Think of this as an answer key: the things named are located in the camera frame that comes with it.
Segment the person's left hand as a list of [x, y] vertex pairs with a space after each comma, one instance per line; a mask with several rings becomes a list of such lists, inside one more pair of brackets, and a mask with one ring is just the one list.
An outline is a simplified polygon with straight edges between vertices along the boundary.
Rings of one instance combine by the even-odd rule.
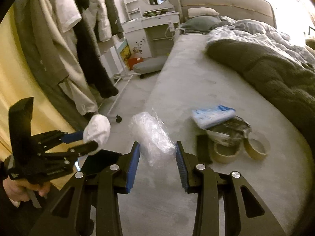
[[9, 177], [1, 182], [1, 210], [15, 208], [18, 202], [27, 202], [32, 198], [29, 192], [34, 192], [40, 204], [46, 204], [51, 182], [31, 184], [26, 179], [11, 180]]

